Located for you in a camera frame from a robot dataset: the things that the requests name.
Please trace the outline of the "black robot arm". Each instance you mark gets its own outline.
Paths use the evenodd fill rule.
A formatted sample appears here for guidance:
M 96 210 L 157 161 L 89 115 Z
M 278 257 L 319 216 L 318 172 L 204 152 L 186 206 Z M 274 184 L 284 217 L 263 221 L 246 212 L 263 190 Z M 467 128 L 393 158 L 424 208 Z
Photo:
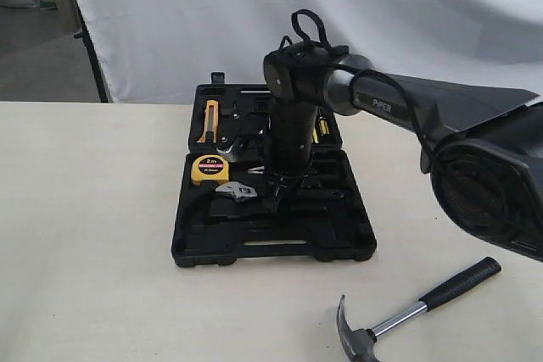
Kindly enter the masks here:
M 466 233 L 542 258 L 542 100 L 534 92 L 385 74 L 347 47 L 297 43 L 263 61 L 271 93 L 266 171 L 303 175 L 318 109 L 367 112 L 412 132 L 420 169 Z

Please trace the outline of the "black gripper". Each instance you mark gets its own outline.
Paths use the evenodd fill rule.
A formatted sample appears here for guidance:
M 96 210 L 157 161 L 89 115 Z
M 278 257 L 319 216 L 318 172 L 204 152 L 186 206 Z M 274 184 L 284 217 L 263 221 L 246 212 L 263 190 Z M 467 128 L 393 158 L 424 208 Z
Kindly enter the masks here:
M 263 208 L 275 214 L 288 192 L 286 178 L 303 176 L 311 165 L 316 105 L 272 98 L 264 139 Z

